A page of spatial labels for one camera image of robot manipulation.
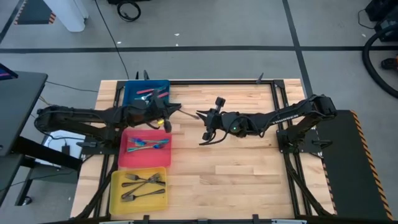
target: blue tray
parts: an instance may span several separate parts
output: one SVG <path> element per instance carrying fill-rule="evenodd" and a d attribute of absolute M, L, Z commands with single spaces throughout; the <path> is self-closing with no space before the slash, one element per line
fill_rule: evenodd
<path fill-rule="evenodd" d="M 134 80 L 127 81 L 124 86 L 124 98 L 123 106 L 127 106 L 132 103 L 136 98 L 145 96 L 149 93 L 137 94 L 137 91 L 147 90 L 151 88 L 160 88 L 166 86 L 166 89 L 161 91 L 161 93 L 170 93 L 170 81 L 168 80 Z M 169 102 L 169 95 L 163 97 L 166 102 Z"/>

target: computer monitor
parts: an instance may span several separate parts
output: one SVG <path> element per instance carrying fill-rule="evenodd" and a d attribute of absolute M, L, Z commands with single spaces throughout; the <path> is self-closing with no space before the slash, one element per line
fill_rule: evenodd
<path fill-rule="evenodd" d="M 0 81 L 18 78 L 18 75 L 0 63 Z"/>

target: gray floor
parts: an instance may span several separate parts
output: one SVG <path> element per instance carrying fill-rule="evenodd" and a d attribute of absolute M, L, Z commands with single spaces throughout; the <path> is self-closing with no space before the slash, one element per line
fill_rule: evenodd
<path fill-rule="evenodd" d="M 52 25 L 12 25 L 0 49 L 111 48 L 113 43 L 92 0 L 82 0 L 90 13 L 86 29 L 68 32 L 56 20 Z M 284 6 L 280 0 L 152 0 L 140 2 L 142 17 L 125 23 L 114 6 L 98 0 L 119 47 L 175 47 L 220 45 L 293 46 Z M 301 46 L 361 46 L 374 33 L 358 25 L 357 13 L 369 0 L 289 0 Z M 0 30 L 16 0 L 0 0 Z M 363 23 L 371 26 L 362 14 Z M 374 64 L 396 52 L 372 52 Z M 122 52 L 130 77 L 146 69 L 151 78 L 301 78 L 294 51 Z M 395 152 L 395 113 L 398 101 L 384 93 L 365 71 L 361 52 L 303 52 L 314 93 L 331 96 L 339 109 L 356 110 L 390 208 L 398 215 L 398 156 Z M 44 72 L 49 80 L 77 88 L 98 89 L 100 80 L 125 79 L 117 53 L 0 54 L 11 69 Z M 395 72 L 381 75 L 398 88 Z M 42 96 L 50 103 L 94 107 L 96 94 L 46 85 Z M 44 107 L 41 102 L 35 108 Z M 43 136 L 30 119 L 23 135 L 40 142 Z M 17 181 L 24 178 L 20 170 Z M 15 207 L 20 186 L 0 208 L 9 223 L 39 223 L 68 218 L 75 191 L 73 184 L 35 181 L 29 195 L 36 200 Z"/>

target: red tray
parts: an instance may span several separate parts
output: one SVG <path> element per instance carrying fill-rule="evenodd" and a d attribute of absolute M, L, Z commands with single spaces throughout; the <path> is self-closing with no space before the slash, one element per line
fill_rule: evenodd
<path fill-rule="evenodd" d="M 138 147 L 136 143 L 129 141 L 132 138 L 139 138 L 147 141 L 160 141 L 168 139 L 161 149 L 141 149 L 134 152 L 127 152 L 127 148 Z M 158 143 L 148 142 L 148 146 Z M 119 167 L 128 168 L 148 168 L 148 167 L 168 167 L 171 163 L 172 135 L 164 130 L 136 130 L 127 128 L 122 133 L 119 152 Z"/>

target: yellow tray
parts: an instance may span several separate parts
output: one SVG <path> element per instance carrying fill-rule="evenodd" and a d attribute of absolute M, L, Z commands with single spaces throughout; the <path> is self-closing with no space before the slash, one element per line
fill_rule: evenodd
<path fill-rule="evenodd" d="M 136 174 L 140 178 L 148 179 L 155 173 L 160 173 L 162 181 L 166 182 L 166 186 L 163 187 L 159 184 L 145 184 L 144 186 L 137 189 L 133 194 L 142 195 L 156 190 L 165 189 L 164 194 L 155 194 L 143 196 L 135 199 L 132 202 L 121 202 L 122 194 L 132 190 L 138 185 L 122 187 L 123 182 L 134 182 L 125 178 L 125 174 Z M 156 167 L 150 169 L 136 169 L 136 170 L 119 170 L 112 174 L 111 181 L 111 198 L 109 201 L 109 212 L 112 215 L 123 215 L 134 212 L 148 212 L 155 210 L 165 210 L 167 208 L 167 180 L 166 180 L 166 169 L 164 167 Z"/>

